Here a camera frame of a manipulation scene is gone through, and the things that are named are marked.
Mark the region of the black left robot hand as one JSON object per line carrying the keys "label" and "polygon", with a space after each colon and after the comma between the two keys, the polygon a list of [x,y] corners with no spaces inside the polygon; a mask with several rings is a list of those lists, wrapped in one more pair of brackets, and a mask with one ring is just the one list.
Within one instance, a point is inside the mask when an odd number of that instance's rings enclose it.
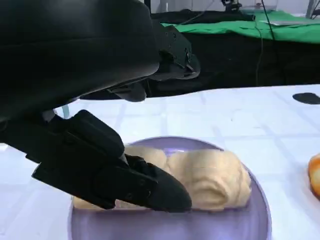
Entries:
{"label": "black left robot hand", "polygon": [[126,154],[115,130],[87,110],[69,119],[54,110],[98,91],[140,102],[141,81],[200,71],[190,42],[138,0],[3,0],[0,140],[37,163],[35,179],[103,209],[121,200],[186,212],[185,187]]}

